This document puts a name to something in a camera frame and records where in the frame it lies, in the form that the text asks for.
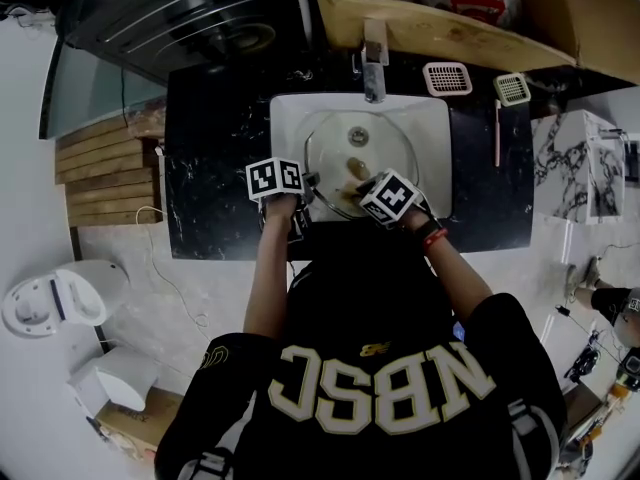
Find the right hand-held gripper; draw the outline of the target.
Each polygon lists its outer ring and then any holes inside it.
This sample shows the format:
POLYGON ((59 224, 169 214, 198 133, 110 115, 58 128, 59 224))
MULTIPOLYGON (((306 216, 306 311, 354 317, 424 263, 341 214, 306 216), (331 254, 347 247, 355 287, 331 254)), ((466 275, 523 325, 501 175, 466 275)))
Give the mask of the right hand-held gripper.
POLYGON ((395 226, 412 207, 433 218, 424 193, 391 168, 358 185, 353 200, 382 227, 395 226))

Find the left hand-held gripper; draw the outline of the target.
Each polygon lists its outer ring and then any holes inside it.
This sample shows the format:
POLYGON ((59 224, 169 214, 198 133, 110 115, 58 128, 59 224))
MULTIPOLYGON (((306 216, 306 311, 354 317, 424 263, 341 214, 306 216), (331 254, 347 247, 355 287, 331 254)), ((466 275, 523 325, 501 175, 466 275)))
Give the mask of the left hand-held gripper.
POLYGON ((260 229, 266 223, 266 205, 270 199, 283 194, 297 198, 291 217, 289 241, 303 241, 311 226, 309 207, 314 201, 320 182, 318 172, 302 172, 301 164, 294 160, 271 157, 245 167, 248 198, 258 205, 260 229))

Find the glass pot lid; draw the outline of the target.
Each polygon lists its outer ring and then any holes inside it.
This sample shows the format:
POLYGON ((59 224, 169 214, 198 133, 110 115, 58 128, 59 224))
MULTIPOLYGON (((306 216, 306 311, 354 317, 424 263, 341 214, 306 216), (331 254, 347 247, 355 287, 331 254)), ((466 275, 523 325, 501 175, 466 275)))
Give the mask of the glass pot lid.
POLYGON ((413 146, 405 133, 383 114, 364 111, 326 111, 309 117, 310 131, 304 133, 304 164, 307 172, 318 172, 316 197, 333 214, 346 220, 366 216, 359 205, 345 203, 339 190, 345 184, 360 185, 391 168, 413 183, 419 181, 419 167, 413 146), (349 143, 354 127, 365 128, 369 141, 363 147, 349 143))

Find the person's left forearm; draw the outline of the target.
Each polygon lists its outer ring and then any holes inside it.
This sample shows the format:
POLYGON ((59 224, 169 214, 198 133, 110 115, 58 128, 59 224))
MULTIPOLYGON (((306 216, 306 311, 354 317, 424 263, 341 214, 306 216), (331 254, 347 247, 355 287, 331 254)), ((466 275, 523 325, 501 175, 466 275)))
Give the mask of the person's left forearm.
POLYGON ((268 199, 243 331, 278 339, 287 306, 287 254, 291 217, 297 206, 293 194, 268 199))

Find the person's right forearm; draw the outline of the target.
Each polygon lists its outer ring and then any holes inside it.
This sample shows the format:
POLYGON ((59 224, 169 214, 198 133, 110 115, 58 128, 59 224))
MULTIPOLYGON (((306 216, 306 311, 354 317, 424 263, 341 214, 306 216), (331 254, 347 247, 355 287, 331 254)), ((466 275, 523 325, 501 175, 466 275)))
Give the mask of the person's right forearm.
POLYGON ((492 290, 447 237, 423 252, 439 278, 454 314, 465 325, 474 310, 493 295, 492 290))

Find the white sink basin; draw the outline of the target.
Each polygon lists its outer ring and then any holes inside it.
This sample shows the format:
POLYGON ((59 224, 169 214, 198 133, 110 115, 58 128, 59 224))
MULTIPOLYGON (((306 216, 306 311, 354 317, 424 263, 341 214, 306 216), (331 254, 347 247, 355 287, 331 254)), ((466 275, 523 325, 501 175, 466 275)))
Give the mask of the white sink basin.
MULTIPOLYGON (((359 93, 309 93, 274 97, 270 102, 271 152, 275 157, 304 164, 304 133, 309 117, 326 111, 364 111, 383 114, 408 137, 414 148, 419 181, 413 183, 427 197, 439 218, 452 212, 452 146, 449 109, 445 101, 429 97, 390 95, 382 103, 366 102, 359 93)), ((316 196, 310 205, 315 222, 347 221, 333 214, 316 196)))

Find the black marble vanity counter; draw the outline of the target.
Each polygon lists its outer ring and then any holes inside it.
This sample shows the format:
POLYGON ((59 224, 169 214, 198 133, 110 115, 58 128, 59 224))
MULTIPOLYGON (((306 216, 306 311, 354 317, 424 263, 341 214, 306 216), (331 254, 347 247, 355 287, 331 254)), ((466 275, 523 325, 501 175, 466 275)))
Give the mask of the black marble vanity counter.
MULTIPOLYGON (((501 164, 494 167, 494 103, 474 78, 469 97, 448 101, 453 212, 444 222, 462 252, 529 245, 533 152, 529 110, 500 112, 501 164)), ((177 259, 252 260, 259 224, 245 167, 271 154, 270 100, 280 94, 363 91, 346 65, 207 65, 171 74, 167 95, 165 186, 172 255, 177 259)))

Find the chrome faucet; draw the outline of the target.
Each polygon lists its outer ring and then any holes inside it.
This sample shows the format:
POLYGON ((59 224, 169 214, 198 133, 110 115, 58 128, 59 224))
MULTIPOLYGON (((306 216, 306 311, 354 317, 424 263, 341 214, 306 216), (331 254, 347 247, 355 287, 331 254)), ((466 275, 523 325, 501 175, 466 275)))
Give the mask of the chrome faucet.
POLYGON ((387 28, 384 20, 367 18, 363 22, 360 71, 365 100, 372 104, 386 98, 384 68, 389 65, 387 28))

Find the black jersey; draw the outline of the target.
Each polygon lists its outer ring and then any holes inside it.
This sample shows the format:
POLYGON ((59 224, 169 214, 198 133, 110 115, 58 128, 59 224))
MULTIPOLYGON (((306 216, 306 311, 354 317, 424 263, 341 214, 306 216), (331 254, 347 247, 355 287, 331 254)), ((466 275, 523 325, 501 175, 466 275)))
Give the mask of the black jersey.
POLYGON ((493 293, 462 325, 421 242, 328 246, 278 339, 213 339, 156 480, 548 480, 566 408, 525 310, 493 293))

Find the large cardboard box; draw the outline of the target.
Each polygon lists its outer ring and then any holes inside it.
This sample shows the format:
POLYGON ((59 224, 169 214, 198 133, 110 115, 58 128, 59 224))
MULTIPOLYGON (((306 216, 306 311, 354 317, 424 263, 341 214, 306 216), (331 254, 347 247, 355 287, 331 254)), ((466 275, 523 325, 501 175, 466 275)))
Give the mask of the large cardboard box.
POLYGON ((367 19, 388 46, 507 72, 571 65, 640 85, 640 0, 522 0, 520 33, 397 0, 317 0, 329 43, 356 48, 367 19))

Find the cream soap dish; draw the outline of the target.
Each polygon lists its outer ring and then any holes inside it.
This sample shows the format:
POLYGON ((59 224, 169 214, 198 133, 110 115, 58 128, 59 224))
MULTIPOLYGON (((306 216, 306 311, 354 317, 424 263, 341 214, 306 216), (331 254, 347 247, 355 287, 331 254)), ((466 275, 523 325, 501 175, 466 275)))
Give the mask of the cream soap dish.
POLYGON ((526 79, 522 73, 508 73, 494 79, 494 88, 498 100, 504 107, 528 103, 531 94, 526 79))

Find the white marble patterned cabinet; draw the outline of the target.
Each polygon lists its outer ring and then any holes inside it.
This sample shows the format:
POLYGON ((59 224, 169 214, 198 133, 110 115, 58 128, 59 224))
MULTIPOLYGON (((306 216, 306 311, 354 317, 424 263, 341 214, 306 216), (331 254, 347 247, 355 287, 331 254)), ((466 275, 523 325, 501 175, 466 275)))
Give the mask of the white marble patterned cabinet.
POLYGON ((585 225, 622 220, 622 130, 585 110, 536 119, 531 127, 534 210, 585 225))

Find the wooden pallet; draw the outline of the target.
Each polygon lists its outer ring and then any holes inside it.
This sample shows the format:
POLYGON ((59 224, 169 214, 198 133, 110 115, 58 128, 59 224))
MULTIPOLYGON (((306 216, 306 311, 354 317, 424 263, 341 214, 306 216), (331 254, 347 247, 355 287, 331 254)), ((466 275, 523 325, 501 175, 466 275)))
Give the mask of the wooden pallet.
POLYGON ((159 161, 164 135, 164 113, 142 111, 59 138, 55 183, 65 189, 69 226, 161 222, 159 161))

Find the glass panel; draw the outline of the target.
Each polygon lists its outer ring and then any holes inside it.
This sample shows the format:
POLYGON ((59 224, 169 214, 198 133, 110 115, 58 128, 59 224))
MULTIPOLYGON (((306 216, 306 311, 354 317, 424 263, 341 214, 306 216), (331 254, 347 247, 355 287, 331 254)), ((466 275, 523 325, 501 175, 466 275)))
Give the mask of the glass panel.
POLYGON ((159 84, 57 42, 42 97, 39 138, 56 140, 165 94, 159 84))

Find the white toilet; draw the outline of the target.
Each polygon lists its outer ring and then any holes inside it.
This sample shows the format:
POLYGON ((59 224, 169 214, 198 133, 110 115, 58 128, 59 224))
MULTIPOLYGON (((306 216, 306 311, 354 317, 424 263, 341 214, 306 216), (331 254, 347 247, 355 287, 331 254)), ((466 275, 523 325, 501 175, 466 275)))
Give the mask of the white toilet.
POLYGON ((0 317, 25 339, 48 338, 64 324, 98 327, 124 304, 129 287, 126 272, 112 262, 71 262, 11 288, 0 317))

